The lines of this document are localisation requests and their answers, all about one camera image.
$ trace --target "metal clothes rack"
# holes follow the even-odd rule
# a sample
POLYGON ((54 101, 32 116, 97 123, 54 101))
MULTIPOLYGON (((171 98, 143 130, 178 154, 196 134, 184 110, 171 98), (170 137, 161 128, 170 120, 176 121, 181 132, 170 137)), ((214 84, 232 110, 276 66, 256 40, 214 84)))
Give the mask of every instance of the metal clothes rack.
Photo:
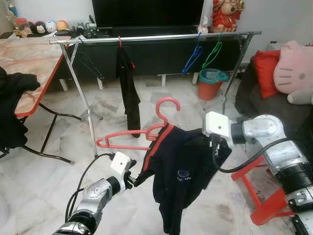
MULTIPOLYGON (((221 96, 221 101, 223 102, 223 114, 225 113, 225 105, 227 102, 227 93, 229 91, 229 88, 233 82, 233 79, 235 78, 235 75, 239 69, 239 66, 242 62, 242 59, 246 53, 246 50, 252 40, 252 37, 254 35, 260 35, 262 34, 261 31, 248 31, 248 32, 225 32, 220 35, 220 33, 206 33, 206 34, 201 34, 200 38, 217 38, 220 37, 232 37, 236 36, 238 37, 238 42, 240 46, 240 55, 238 57, 238 60, 236 62, 236 65, 233 69, 233 72, 230 76, 229 83, 227 85, 227 88, 225 90, 225 93, 221 96), (242 36, 246 36, 245 42, 242 44, 242 36)), ((161 36, 143 36, 143 37, 125 37, 122 38, 123 42, 138 42, 138 41, 158 41, 158 40, 173 40, 173 39, 188 39, 188 38, 197 38, 198 34, 177 34, 177 35, 161 35, 161 36)), ((77 90, 79 92, 80 97, 82 98, 83 104, 86 107, 87 110, 87 117, 88 117, 88 122, 89 122, 89 127, 90 127, 90 134, 91 134, 91 139, 93 141, 94 145, 94 155, 95 157, 98 155, 97 152, 97 147, 96 147, 96 141, 95 141, 95 136, 94 136, 94 129, 93 129, 93 124, 92 124, 92 110, 91 107, 89 106, 86 97, 84 95, 84 92, 78 82, 76 73, 73 69, 73 62, 77 53, 78 45, 80 43, 114 43, 114 42, 119 42, 119 38, 99 38, 99 39, 72 39, 72 40, 56 40, 56 41, 50 41, 50 44, 59 44, 63 55, 65 57, 65 60, 67 62, 68 68, 70 73, 73 76, 74 82, 76 84, 77 90), (75 44, 73 54, 71 58, 69 58, 67 51, 66 51, 66 45, 68 44, 75 44)))

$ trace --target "trash bin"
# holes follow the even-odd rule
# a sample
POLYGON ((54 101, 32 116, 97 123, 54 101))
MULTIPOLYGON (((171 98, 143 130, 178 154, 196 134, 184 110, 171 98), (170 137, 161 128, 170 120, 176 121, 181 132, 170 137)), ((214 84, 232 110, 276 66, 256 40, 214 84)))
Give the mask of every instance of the trash bin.
POLYGON ((200 71, 200 82, 198 96, 204 100, 212 100, 224 81, 228 81, 226 73, 215 69, 204 69, 200 71))

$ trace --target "marble floor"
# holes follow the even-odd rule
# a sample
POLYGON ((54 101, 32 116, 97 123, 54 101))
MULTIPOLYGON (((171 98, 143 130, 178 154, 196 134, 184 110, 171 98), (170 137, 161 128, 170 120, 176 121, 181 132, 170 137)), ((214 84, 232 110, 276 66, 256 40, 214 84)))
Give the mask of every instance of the marble floor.
MULTIPOLYGON (((191 84, 192 76, 173 75, 160 86, 156 76, 138 76, 135 86, 140 96, 141 127, 161 123, 155 114, 156 101, 163 96, 172 96, 181 103, 176 111, 172 103, 164 103, 161 112, 176 126, 191 130, 200 128, 202 117, 208 111, 221 111, 218 97, 203 101, 197 96, 197 85, 191 84)), ((234 108, 236 80, 230 90, 226 114, 235 119, 240 115, 234 108)), ((41 158, 17 148, 0 159, 0 234, 1 235, 49 235, 64 222, 64 213, 70 195, 75 191, 79 178, 93 159, 86 113, 73 84, 69 92, 51 89, 42 103, 52 110, 81 116, 84 121, 59 117, 46 147, 46 152, 59 154, 75 161, 69 165, 61 161, 41 158)), ((97 138, 127 129, 126 116, 119 82, 108 81, 103 91, 96 81, 82 82, 87 100, 103 120, 93 118, 97 138)), ((225 89, 223 84, 220 93, 225 89)), ((25 123, 29 132, 27 145, 40 149, 53 116, 38 108, 25 123)), ((149 142, 140 137, 118 137, 114 144, 142 145, 149 142)), ((100 153, 110 152, 99 148, 100 153)), ((125 150, 137 160, 132 168, 136 176, 141 169, 144 151, 125 150)), ((224 167, 237 166, 247 159, 246 146, 237 146, 224 167)), ((83 186, 110 175, 110 160, 100 158, 87 173, 83 186)), ((278 189, 276 180, 258 168, 249 175, 262 200, 278 189)), ((152 193, 153 177, 140 187, 115 196, 104 208, 102 221, 96 235, 162 235, 162 218, 152 193)), ((207 190, 188 207, 182 215, 182 235, 291 235, 294 228, 289 218, 274 218, 262 226, 251 222, 250 214, 255 206, 242 182, 233 182, 230 174, 218 172, 207 190)))

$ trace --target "white wall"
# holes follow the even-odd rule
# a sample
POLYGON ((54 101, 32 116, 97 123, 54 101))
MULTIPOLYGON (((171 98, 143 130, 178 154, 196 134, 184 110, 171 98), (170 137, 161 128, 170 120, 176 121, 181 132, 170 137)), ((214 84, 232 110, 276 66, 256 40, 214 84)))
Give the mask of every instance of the white wall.
POLYGON ((11 24, 5 17, 6 12, 7 12, 7 8, 4 5, 4 2, 0 0, 0 35, 3 34, 4 32, 12 31, 11 24))
POLYGON ((94 18, 91 0, 15 0, 19 17, 29 21, 65 20, 69 27, 94 18))
MULTIPOLYGON (((204 0, 202 15, 211 22, 213 0, 204 0)), ((264 50, 270 41, 295 39, 304 45, 313 43, 312 0, 245 0, 246 9, 238 21, 237 31, 261 30, 253 37, 244 61, 257 50, 264 50)))
MULTIPOLYGON (((202 14, 211 20, 213 0, 204 0, 202 14)), ((15 0, 20 17, 28 20, 66 20, 70 26, 94 16, 91 0, 15 0)), ((313 0, 246 0, 238 31, 261 30, 253 37, 244 61, 272 40, 313 43, 313 0)))

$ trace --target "television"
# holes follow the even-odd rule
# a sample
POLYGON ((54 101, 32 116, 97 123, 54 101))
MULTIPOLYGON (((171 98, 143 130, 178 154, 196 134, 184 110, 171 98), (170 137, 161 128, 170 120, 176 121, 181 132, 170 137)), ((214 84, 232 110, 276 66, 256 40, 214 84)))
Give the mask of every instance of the television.
POLYGON ((187 26, 200 22, 204 0, 92 0, 98 27, 187 26))

